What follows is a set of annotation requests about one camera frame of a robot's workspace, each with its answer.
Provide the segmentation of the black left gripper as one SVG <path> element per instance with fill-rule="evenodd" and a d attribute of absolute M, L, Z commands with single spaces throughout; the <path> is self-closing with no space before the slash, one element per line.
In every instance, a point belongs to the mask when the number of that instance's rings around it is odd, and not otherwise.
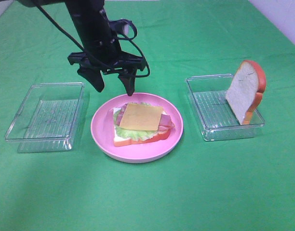
<path fill-rule="evenodd" d="M 118 78 L 124 85 L 127 95 L 133 95 L 137 70 L 143 71 L 147 67 L 144 54 L 133 42 L 134 37 L 114 36 L 108 44 L 99 40 L 96 42 L 94 51 L 83 47 L 73 37 L 70 39 L 81 49 L 81 52 L 73 52 L 67 59 L 71 65 L 79 65 L 77 73 L 81 77 L 101 92 L 105 87 L 101 73 L 119 74 Z M 120 46 L 121 40 L 131 43 L 140 55 L 123 51 Z"/>

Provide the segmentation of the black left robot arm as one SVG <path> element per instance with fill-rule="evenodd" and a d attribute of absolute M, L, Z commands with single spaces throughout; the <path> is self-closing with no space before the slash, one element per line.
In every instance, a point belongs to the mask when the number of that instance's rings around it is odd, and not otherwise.
<path fill-rule="evenodd" d="M 56 1 L 22 0 L 20 3 L 27 7 L 37 7 L 59 31 L 80 48 L 80 52 L 71 53 L 67 59 L 70 64 L 79 64 L 77 73 L 98 92 L 105 87 L 103 75 L 118 74 L 127 95 L 134 93 L 135 80 L 140 77 L 137 71 L 149 69 L 149 66 L 143 53 L 137 56 L 121 49 L 121 40 L 132 43 L 137 36 L 137 29 L 132 21 L 110 21 L 103 0 L 66 0 L 64 4 L 80 37 L 80 42 L 77 42 L 43 9 L 44 5 L 55 4 Z"/>

